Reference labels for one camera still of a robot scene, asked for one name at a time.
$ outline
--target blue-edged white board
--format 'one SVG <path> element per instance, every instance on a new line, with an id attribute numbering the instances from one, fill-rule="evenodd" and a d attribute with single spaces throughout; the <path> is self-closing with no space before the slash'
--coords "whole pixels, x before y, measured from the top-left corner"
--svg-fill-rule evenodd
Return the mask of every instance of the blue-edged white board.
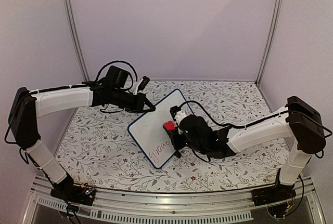
<path id="1" fill-rule="evenodd" d="M 154 168 L 160 169 L 172 157 L 175 150 L 163 129 L 163 124 L 172 121 L 170 108 L 180 106 L 186 99 L 179 89 L 172 91 L 156 104 L 154 112 L 140 116 L 128 126 L 128 132 Z M 186 104 L 182 109 L 193 114 Z"/>

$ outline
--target vertical metal post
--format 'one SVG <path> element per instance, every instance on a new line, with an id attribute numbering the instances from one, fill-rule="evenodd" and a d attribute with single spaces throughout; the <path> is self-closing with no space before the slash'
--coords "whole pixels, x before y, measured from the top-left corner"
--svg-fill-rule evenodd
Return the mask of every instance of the vertical metal post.
<path id="1" fill-rule="evenodd" d="M 273 39 L 274 39 L 274 35 L 275 35 L 275 30 L 276 30 L 276 26 L 277 26 L 277 21 L 278 21 L 279 14 L 280 14 L 281 4 L 282 4 L 282 0 L 275 0 L 270 31 L 268 32 L 268 37 L 267 37 L 267 41 L 266 41 L 266 45 L 265 45 L 265 49 L 264 49 L 264 54 L 263 54 L 263 57 L 261 60 L 257 79 L 255 80 L 255 82 L 258 86 L 260 86 L 260 84 L 262 82 L 262 78 L 263 78 L 263 75 L 265 72 L 267 61 L 270 56 L 272 43 L 273 43 Z"/>
<path id="2" fill-rule="evenodd" d="M 82 55 L 82 50 L 81 50 L 81 45 L 80 45 L 80 41 L 79 41 L 78 32 L 76 31 L 71 0 L 63 0 L 63 2 L 64 2 L 64 5 L 65 5 L 65 11 L 66 11 L 66 15 L 67 15 L 68 25 L 69 25 L 69 29 L 70 29 L 70 32 L 71 32 L 71 36 L 72 36 L 72 40 L 73 40 L 73 44 L 74 44 L 74 49 L 75 49 L 75 52 L 76 52 L 76 57 L 77 57 L 78 62 L 79 62 L 81 73 L 82 73 L 83 79 L 85 81 L 89 81 L 90 79 L 89 79 L 88 70 L 87 70 L 83 55 Z"/>

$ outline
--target leaf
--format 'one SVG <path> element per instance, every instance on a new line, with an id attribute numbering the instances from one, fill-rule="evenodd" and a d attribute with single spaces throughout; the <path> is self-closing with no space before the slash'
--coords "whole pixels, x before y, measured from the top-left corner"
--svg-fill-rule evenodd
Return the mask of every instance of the leaf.
<path id="1" fill-rule="evenodd" d="M 157 183 L 157 180 L 155 179 L 154 181 L 152 181 L 151 186 L 154 186 Z"/>

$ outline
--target whiteboard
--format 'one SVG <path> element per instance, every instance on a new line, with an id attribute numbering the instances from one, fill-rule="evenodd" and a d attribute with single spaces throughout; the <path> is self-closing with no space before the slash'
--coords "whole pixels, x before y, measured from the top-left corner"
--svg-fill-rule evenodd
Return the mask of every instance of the whiteboard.
<path id="1" fill-rule="evenodd" d="M 121 59 L 154 80 L 254 81 L 274 6 L 274 0 L 71 1 L 90 77 Z"/>
<path id="2" fill-rule="evenodd" d="M 162 168 L 175 152 L 163 124 L 172 121 L 170 108 L 180 106 L 185 101 L 181 91 L 176 89 L 156 104 L 154 112 L 143 114 L 127 128 L 130 136 L 156 169 Z M 193 114 L 188 105 L 182 109 L 188 115 Z"/>

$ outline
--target floral tablecloth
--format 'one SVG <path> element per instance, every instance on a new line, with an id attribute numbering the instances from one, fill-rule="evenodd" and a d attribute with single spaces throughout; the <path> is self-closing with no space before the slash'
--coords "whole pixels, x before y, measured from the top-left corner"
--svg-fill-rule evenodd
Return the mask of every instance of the floral tablecloth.
<path id="1" fill-rule="evenodd" d="M 150 82 L 144 92 L 156 103 L 176 88 L 186 99 L 202 103 L 219 122 L 243 124 L 269 113 L 254 83 Z M 79 183 L 149 192 L 241 189 L 272 183 L 288 155 L 283 139 L 254 146 L 233 157 L 212 159 L 211 163 L 197 159 L 191 150 L 184 149 L 180 159 L 173 157 L 163 169 L 157 170 L 126 131 L 139 115 L 103 114 L 99 109 L 78 109 L 56 155 Z M 193 105 L 192 109 L 214 126 L 199 108 Z"/>

